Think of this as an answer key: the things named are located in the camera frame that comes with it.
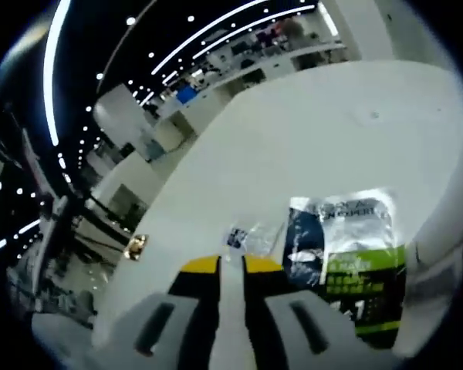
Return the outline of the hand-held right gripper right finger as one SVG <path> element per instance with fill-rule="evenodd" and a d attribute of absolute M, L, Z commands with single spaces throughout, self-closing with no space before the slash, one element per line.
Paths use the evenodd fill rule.
<path fill-rule="evenodd" d="M 392 369 L 394 355 L 357 337 L 348 316 L 288 282 L 268 258 L 245 256 L 245 326 L 258 369 Z"/>

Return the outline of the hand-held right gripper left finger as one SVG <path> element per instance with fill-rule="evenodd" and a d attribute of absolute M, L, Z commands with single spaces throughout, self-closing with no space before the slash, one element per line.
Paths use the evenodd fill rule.
<path fill-rule="evenodd" d="M 220 263 L 200 257 L 163 275 L 163 262 L 119 264 L 93 331 L 99 369 L 206 369 L 218 329 Z"/>

